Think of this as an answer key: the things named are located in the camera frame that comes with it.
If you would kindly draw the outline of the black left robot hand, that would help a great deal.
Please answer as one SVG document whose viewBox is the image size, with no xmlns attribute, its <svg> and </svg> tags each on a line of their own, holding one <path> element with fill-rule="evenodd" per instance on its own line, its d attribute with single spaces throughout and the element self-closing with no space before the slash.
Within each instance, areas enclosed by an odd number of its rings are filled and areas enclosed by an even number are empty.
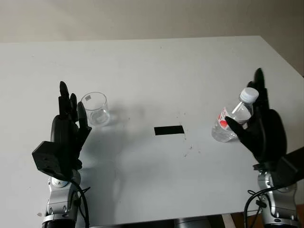
<svg viewBox="0 0 304 228">
<path fill-rule="evenodd" d="M 59 89 L 59 114 L 52 122 L 51 142 L 59 145 L 59 151 L 55 153 L 59 167 L 55 174 L 59 179 L 69 180 L 73 170 L 82 168 L 79 156 L 92 128 L 88 126 L 83 103 L 77 101 L 74 93 L 69 94 L 65 82 L 60 82 Z"/>
</svg>

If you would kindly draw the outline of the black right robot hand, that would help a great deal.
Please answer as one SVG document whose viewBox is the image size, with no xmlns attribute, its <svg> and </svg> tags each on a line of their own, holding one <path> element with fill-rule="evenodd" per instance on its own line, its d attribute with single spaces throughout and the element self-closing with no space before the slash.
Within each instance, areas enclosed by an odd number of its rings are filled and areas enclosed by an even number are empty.
<svg viewBox="0 0 304 228">
<path fill-rule="evenodd" d="M 269 107 L 261 68 L 255 71 L 254 80 L 250 81 L 248 86 L 256 89 L 259 96 L 253 103 L 253 115 L 247 122 L 247 128 L 244 129 L 230 117 L 225 120 L 258 163 L 276 162 L 286 154 L 287 139 L 280 115 Z"/>
</svg>

